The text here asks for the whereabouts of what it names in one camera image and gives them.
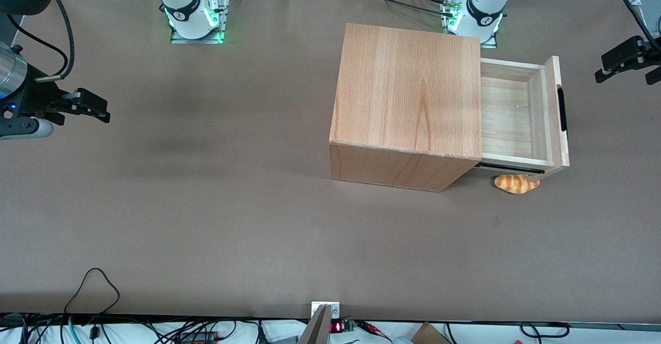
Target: table surface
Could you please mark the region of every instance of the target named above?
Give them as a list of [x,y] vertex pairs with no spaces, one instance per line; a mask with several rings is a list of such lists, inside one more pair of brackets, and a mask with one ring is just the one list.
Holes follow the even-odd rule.
[[[442,193],[330,179],[345,23],[438,31],[433,15],[238,0],[223,45],[170,45],[158,0],[63,1],[77,57],[60,87],[98,93],[113,120],[0,144],[2,311],[61,311],[101,267],[115,313],[304,317],[332,299],[356,318],[661,322],[661,85],[593,79],[638,34],[618,0],[510,0],[482,50],[560,56],[572,166],[524,196],[482,170]],[[67,47],[54,5],[24,26]],[[99,275],[83,296],[72,311],[113,301]]]

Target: wooden cabinet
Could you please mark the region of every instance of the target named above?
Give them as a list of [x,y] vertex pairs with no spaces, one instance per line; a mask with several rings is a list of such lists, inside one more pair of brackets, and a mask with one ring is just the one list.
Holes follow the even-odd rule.
[[473,167],[569,165],[557,57],[480,59],[477,38],[347,24],[330,128],[333,179],[441,191]]

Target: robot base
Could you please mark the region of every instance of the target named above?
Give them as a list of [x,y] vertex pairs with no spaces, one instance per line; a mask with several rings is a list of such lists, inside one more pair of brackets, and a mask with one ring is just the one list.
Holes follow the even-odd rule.
[[172,34],[170,35],[170,43],[186,43],[186,44],[220,44],[225,40],[225,24],[227,23],[227,8],[229,8],[229,0],[211,0],[211,9],[209,10],[208,19],[212,22],[218,22],[218,26],[212,29],[207,35],[198,39],[186,39],[180,36],[172,24]]
[[[445,2],[441,3],[441,12],[449,12],[453,14],[453,17],[441,17],[441,28],[443,34],[456,34],[451,28],[456,27],[456,21],[461,19],[461,10],[464,4],[465,1],[463,0],[446,0]],[[502,20],[502,16],[498,19],[491,37],[485,42],[481,43],[482,48],[498,48],[496,33],[498,32],[498,24],[500,23],[500,20]]]

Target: drawer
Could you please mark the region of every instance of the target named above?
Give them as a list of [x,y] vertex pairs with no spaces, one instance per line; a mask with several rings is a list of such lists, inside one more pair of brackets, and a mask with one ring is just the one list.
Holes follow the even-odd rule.
[[485,169],[546,177],[569,166],[560,65],[481,59]]

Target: croissant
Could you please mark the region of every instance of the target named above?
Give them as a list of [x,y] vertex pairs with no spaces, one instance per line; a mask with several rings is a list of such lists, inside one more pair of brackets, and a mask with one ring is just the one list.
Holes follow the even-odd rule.
[[528,175],[500,175],[494,183],[498,188],[512,194],[524,194],[539,186],[539,180],[529,182]]

